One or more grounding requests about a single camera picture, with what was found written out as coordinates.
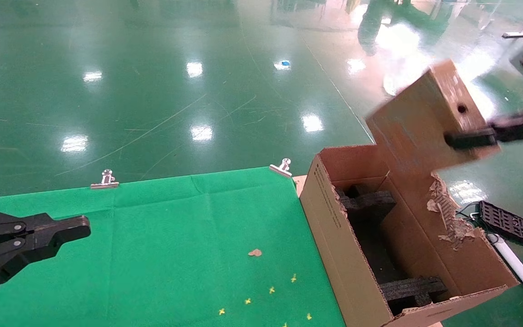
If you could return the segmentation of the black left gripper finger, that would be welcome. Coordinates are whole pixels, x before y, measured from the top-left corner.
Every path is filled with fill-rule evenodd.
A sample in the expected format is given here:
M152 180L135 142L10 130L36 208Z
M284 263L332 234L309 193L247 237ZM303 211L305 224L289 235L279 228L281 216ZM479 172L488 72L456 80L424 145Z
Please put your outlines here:
M15 238L0 243L0 285L10 281L27 265L55 257L60 247L58 240L37 245L35 238Z
M0 239L22 237L28 234L60 236L62 240L77 240L91 234L89 219L86 216L54 220L47 213L28 217L13 217L0 213Z

